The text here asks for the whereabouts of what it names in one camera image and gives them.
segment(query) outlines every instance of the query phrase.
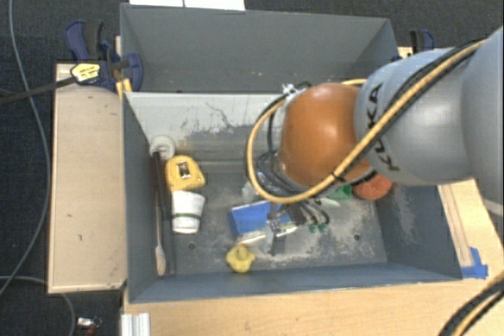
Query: blue object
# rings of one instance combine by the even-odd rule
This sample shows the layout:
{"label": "blue object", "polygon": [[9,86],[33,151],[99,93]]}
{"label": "blue object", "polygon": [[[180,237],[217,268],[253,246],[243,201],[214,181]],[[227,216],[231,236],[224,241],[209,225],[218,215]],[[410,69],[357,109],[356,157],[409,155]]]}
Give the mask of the blue object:
{"label": "blue object", "polygon": [[414,54],[435,49],[434,36],[429,30],[410,30],[409,36],[411,38],[411,47],[413,48]]}
{"label": "blue object", "polygon": [[73,60],[78,63],[93,61],[100,65],[100,78],[86,84],[114,92],[118,79],[114,77],[113,71],[120,69],[122,77],[131,80],[133,91],[140,90],[143,81],[140,56],[131,53],[122,61],[107,41],[101,41],[102,28],[101,21],[86,23],[84,20],[76,20],[65,29],[65,42]]}
{"label": "blue object", "polygon": [[[228,221],[233,233],[233,237],[259,231],[266,227],[268,213],[271,202],[259,201],[249,205],[234,207],[228,213]],[[280,224],[291,222],[291,217],[288,214],[279,218]]]}
{"label": "blue object", "polygon": [[480,253],[478,249],[469,247],[471,252],[472,261],[474,264],[472,266],[462,266],[461,272],[464,279],[483,279],[488,277],[488,265],[481,263]]}

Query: blue tape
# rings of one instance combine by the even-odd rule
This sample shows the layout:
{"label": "blue tape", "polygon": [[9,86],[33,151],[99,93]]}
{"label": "blue tape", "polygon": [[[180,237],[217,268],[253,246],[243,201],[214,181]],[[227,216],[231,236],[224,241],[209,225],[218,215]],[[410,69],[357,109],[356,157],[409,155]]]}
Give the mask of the blue tape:
{"label": "blue tape", "polygon": [[461,267],[462,276],[464,277],[464,279],[485,280],[488,277],[488,265],[482,264],[478,249],[470,246],[469,251],[471,252],[473,265],[462,266]]}

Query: orange object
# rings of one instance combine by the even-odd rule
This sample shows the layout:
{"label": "orange object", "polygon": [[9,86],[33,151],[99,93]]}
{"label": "orange object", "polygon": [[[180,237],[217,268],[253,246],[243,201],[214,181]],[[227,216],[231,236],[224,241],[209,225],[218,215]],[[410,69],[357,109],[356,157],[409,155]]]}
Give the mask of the orange object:
{"label": "orange object", "polygon": [[[280,167],[304,186],[326,178],[357,144],[354,106],[359,89],[341,83],[309,88],[289,106],[280,141]],[[353,180],[369,170],[361,161],[347,174]]]}
{"label": "orange object", "polygon": [[360,199],[375,201],[388,194],[394,183],[383,175],[376,174],[370,180],[354,186],[354,195]]}

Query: green object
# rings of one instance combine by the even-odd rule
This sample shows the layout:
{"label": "green object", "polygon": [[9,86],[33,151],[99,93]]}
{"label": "green object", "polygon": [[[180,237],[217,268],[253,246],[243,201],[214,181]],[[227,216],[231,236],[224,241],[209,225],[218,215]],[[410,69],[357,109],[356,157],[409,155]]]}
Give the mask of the green object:
{"label": "green object", "polygon": [[343,185],[332,192],[327,196],[328,199],[333,201],[345,201],[346,199],[350,199],[352,196],[352,186],[351,185]]}

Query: blue clamp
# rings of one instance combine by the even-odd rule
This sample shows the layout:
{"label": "blue clamp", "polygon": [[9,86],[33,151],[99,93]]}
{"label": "blue clamp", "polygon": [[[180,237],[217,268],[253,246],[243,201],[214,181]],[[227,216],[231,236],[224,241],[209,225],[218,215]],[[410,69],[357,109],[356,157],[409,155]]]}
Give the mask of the blue clamp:
{"label": "blue clamp", "polygon": [[90,85],[114,92],[119,81],[114,71],[120,70],[122,79],[130,79],[133,91],[138,91],[143,80],[140,56],[136,53],[128,54],[122,61],[115,49],[107,41],[101,40],[102,29],[103,22],[100,20],[90,23],[76,20],[66,27],[65,41],[73,60],[77,63],[93,61],[99,64],[100,77],[89,83]]}
{"label": "blue clamp", "polygon": [[434,37],[428,30],[410,30],[411,47],[413,54],[418,54],[424,50],[433,50],[435,48]]}
{"label": "blue clamp", "polygon": [[486,279],[488,277],[488,265],[481,263],[478,249],[470,246],[469,251],[471,252],[473,265],[461,267],[462,277],[464,279]]}

